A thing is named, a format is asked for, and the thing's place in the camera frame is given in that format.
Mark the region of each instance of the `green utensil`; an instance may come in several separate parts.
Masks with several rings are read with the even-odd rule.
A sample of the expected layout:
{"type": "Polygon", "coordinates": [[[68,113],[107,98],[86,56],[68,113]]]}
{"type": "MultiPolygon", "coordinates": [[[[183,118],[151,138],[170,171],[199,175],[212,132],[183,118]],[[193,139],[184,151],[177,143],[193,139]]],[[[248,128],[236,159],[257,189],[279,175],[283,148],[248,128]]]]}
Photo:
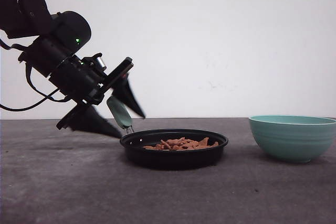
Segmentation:
{"type": "Polygon", "coordinates": [[[106,103],[119,127],[125,129],[127,133],[129,132],[129,128],[131,132],[134,132],[132,128],[132,118],[125,105],[114,96],[110,96],[106,103]]]}

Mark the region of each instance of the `bowl rim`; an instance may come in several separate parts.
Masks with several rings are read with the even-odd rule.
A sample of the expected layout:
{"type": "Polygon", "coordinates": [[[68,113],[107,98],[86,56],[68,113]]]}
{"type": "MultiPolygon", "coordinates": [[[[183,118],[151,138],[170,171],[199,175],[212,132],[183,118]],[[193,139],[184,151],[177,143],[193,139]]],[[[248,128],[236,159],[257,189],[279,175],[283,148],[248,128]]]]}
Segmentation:
{"type": "Polygon", "coordinates": [[[251,121],[261,122],[261,123],[272,123],[272,124],[288,124],[288,125],[330,125],[336,124],[336,120],[333,118],[323,118],[320,116],[306,116],[306,115],[275,115],[275,114],[267,114],[267,115],[254,115],[248,118],[251,121]],[[297,118],[315,118],[315,119],[327,119],[330,120],[329,123],[279,123],[279,122],[267,122],[263,120],[255,119],[260,116],[287,116],[287,117],[297,117],[297,118]]]}
{"type": "Polygon", "coordinates": [[[120,138],[120,144],[126,148],[126,149],[130,149],[130,150],[135,150],[135,151],[141,151],[141,152],[154,152],[154,153],[165,153],[164,155],[185,155],[183,153],[195,153],[195,152],[206,152],[209,150],[213,150],[213,149],[218,149],[218,148],[223,148],[225,147],[229,140],[227,136],[224,136],[220,133],[217,132],[211,132],[211,131],[206,131],[206,130],[197,130],[197,129],[181,129],[181,128],[170,128],[170,129],[153,129],[153,130],[144,130],[144,131],[137,131],[137,132],[133,132],[130,134],[127,134],[125,136],[123,136],[122,138],[120,138]],[[204,149],[198,149],[198,150],[185,150],[182,152],[176,152],[176,151],[171,151],[171,152],[167,152],[167,151],[161,151],[161,150],[149,150],[149,149],[144,149],[142,148],[142,146],[132,146],[127,144],[127,141],[130,139],[132,140],[135,137],[143,137],[143,136],[148,136],[148,135],[152,135],[152,134],[163,134],[163,133],[194,133],[194,134],[198,134],[198,135],[212,135],[218,137],[220,141],[223,141],[222,143],[220,143],[218,146],[214,146],[211,148],[204,148],[204,149]]]}

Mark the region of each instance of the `bowl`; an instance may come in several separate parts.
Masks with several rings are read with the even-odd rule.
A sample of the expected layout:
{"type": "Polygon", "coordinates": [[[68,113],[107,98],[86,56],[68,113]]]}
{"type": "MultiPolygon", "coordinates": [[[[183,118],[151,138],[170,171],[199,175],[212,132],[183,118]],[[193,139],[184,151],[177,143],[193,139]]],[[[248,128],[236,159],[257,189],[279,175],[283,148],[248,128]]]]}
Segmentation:
{"type": "Polygon", "coordinates": [[[228,138],[215,132],[194,129],[158,129],[138,131],[121,138],[126,157],[137,165],[155,169],[192,169],[216,164],[223,155],[223,148],[228,138]],[[158,151],[147,150],[145,145],[155,145],[160,140],[186,137],[200,141],[209,137],[209,145],[218,142],[211,148],[190,151],[158,151]]]}
{"type": "Polygon", "coordinates": [[[259,115],[250,117],[249,124],[264,152],[288,162],[309,162],[336,138],[336,120],[330,118],[259,115]]]}

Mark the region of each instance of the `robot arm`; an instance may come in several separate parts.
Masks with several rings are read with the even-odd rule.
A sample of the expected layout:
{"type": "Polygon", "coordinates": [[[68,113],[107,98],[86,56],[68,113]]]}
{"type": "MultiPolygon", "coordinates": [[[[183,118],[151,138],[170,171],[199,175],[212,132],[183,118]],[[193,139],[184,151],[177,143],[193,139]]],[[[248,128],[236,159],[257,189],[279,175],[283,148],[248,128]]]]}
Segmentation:
{"type": "MultiPolygon", "coordinates": [[[[131,58],[127,57],[106,74],[101,53],[83,59],[75,55],[91,37],[90,26],[82,16],[72,11],[51,15],[44,0],[0,0],[0,6],[0,29],[8,38],[38,36],[28,47],[13,46],[23,51],[18,60],[26,62],[29,73],[34,68],[50,77],[49,81],[66,96],[65,100],[77,103],[57,124],[59,129],[70,127],[120,137],[119,131],[92,106],[100,104],[110,88],[118,100],[145,117],[128,83],[128,71],[133,67],[131,58]]],[[[4,43],[0,45],[10,49],[4,43]]]]}

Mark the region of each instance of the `white wall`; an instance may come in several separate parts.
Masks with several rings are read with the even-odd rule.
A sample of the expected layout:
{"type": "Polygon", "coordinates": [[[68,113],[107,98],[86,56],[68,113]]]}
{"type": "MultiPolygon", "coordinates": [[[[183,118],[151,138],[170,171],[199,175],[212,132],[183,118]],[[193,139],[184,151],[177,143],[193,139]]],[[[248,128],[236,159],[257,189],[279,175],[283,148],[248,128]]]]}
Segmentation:
{"type": "MultiPolygon", "coordinates": [[[[51,13],[89,22],[80,58],[102,52],[107,72],[133,58],[131,85],[148,117],[336,116],[336,0],[46,1],[51,13]]],[[[17,57],[2,50],[1,103],[16,108],[41,98],[17,57]]],[[[54,88],[37,72],[33,82],[54,88]]],[[[61,118],[73,106],[48,101],[2,118],[61,118]]],[[[99,112],[111,117],[105,102],[99,112]]]]}

